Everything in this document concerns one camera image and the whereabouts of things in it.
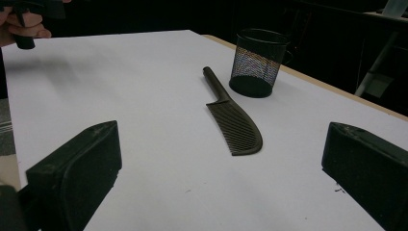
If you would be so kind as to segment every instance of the hand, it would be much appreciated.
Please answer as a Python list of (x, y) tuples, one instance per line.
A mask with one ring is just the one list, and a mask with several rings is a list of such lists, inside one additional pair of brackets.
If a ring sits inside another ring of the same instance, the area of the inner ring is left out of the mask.
[(0, 12), (0, 47), (15, 43), (13, 35), (34, 38), (51, 38), (51, 32), (41, 24), (42, 16), (34, 13), (24, 13), (25, 27), (22, 27), (15, 13), (11, 13), (13, 8), (5, 7)]

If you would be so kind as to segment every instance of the black mesh cup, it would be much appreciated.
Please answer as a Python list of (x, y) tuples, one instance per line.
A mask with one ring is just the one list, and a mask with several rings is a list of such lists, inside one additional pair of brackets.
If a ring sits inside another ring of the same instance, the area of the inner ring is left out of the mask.
[(239, 31), (230, 88), (249, 97), (270, 96), (288, 43), (285, 36), (272, 31)]

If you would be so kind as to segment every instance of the floor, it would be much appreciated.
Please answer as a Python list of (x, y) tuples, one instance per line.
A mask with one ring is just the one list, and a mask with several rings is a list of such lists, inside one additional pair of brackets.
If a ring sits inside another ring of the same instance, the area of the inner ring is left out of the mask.
[(8, 99), (0, 99), (0, 183), (20, 189)]

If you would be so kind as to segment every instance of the brown comb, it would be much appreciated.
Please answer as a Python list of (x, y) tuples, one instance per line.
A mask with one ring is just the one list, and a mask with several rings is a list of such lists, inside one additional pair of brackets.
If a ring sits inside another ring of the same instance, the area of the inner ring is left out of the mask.
[(262, 148), (262, 136), (249, 115), (229, 96), (209, 67), (204, 76), (218, 100), (207, 104), (233, 156), (255, 154)]

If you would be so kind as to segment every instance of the table surface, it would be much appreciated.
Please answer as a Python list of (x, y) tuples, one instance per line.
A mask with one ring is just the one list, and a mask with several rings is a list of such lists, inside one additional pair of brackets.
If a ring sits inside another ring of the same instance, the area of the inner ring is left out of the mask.
[[(408, 149), (404, 116), (281, 68), (273, 94), (228, 87), (234, 50), (191, 31), (37, 39), (5, 47), (24, 172), (91, 125), (117, 120), (123, 169), (86, 230), (382, 230), (321, 170), (328, 124)], [(209, 66), (258, 125), (261, 152), (232, 157), (206, 103)]]

